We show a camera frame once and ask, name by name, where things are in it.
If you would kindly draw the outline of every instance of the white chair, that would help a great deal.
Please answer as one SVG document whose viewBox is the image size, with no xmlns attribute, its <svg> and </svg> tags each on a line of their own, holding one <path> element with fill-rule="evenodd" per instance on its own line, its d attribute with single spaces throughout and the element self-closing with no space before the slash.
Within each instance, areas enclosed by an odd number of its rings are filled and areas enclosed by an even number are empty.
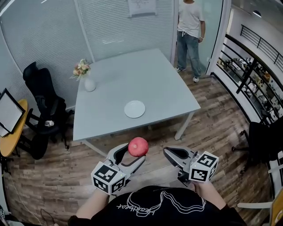
<svg viewBox="0 0 283 226">
<path fill-rule="evenodd" d="M 273 195 L 275 198 L 276 195 L 281 191 L 283 184 L 283 152 L 278 153 L 278 159 L 275 161 L 269 161 L 271 183 L 273 184 Z M 266 203 L 238 203 L 237 207 L 239 208 L 248 208 L 248 209 L 269 209 L 272 205 L 272 202 Z"/>
</svg>

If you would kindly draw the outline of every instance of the paper notice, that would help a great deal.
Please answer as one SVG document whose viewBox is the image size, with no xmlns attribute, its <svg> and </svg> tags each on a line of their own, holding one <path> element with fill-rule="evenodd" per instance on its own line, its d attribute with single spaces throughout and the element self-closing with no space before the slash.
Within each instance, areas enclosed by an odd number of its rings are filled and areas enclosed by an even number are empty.
<svg viewBox="0 0 283 226">
<path fill-rule="evenodd" d="M 156 0 L 128 0 L 130 15 L 155 13 Z"/>
</svg>

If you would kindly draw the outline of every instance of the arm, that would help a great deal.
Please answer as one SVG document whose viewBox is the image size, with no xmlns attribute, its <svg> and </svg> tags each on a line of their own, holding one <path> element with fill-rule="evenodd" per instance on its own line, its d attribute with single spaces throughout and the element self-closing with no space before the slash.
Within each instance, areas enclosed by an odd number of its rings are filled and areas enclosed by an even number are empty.
<svg viewBox="0 0 283 226">
<path fill-rule="evenodd" d="M 219 210 L 226 206 L 224 199 L 216 191 L 215 187 L 210 181 L 206 183 L 193 181 L 193 184 L 195 185 L 195 192 L 198 193 L 198 195 L 203 199 L 211 202 Z"/>
<path fill-rule="evenodd" d="M 107 206 L 109 195 L 96 189 L 92 196 L 83 204 L 76 213 L 78 218 L 91 219 Z"/>
<path fill-rule="evenodd" d="M 204 39 L 205 36 L 205 21 L 200 21 L 200 31 L 201 31 L 201 36 L 199 38 L 199 43 L 201 43 Z"/>
</svg>

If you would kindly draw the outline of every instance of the jeans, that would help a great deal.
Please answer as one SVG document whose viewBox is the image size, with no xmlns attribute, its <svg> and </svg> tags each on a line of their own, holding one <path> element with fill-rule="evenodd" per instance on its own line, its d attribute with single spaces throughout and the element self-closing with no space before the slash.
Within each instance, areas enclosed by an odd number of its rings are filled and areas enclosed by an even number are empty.
<svg viewBox="0 0 283 226">
<path fill-rule="evenodd" d="M 178 68 L 185 70 L 187 68 L 187 53 L 190 57 L 191 68 L 194 76 L 199 78 L 201 75 L 199 62 L 199 39 L 178 31 L 177 51 L 178 51 Z"/>
</svg>

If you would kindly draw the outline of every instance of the man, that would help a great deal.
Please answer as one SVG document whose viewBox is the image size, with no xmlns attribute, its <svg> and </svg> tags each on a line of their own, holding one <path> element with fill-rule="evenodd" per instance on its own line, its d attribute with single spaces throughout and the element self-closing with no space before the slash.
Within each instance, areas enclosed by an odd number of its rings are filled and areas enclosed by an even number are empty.
<svg viewBox="0 0 283 226">
<path fill-rule="evenodd" d="M 205 22 L 201 7 L 193 0 L 179 0 L 178 24 L 178 66 L 177 72 L 185 71 L 187 67 L 187 53 L 191 60 L 194 73 L 193 81 L 199 82 L 200 62 L 199 43 L 204 39 Z"/>
</svg>

